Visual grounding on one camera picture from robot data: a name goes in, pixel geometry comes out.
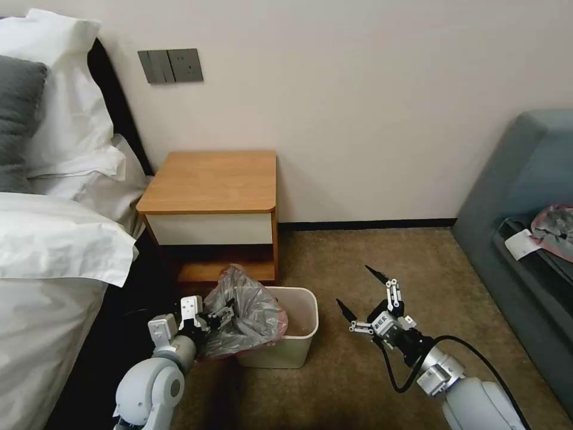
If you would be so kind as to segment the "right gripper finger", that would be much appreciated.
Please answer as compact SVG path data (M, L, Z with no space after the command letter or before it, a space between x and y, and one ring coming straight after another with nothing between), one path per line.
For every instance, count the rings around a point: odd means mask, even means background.
M386 287L386 299L383 299L381 306L390 314L404 314L404 302L402 300L401 288L396 278L389 278L383 272L365 265L366 269L373 274Z
M337 305L346 321L349 323L348 331L357 334L374 335L371 323L359 321L357 316L340 300L336 299Z

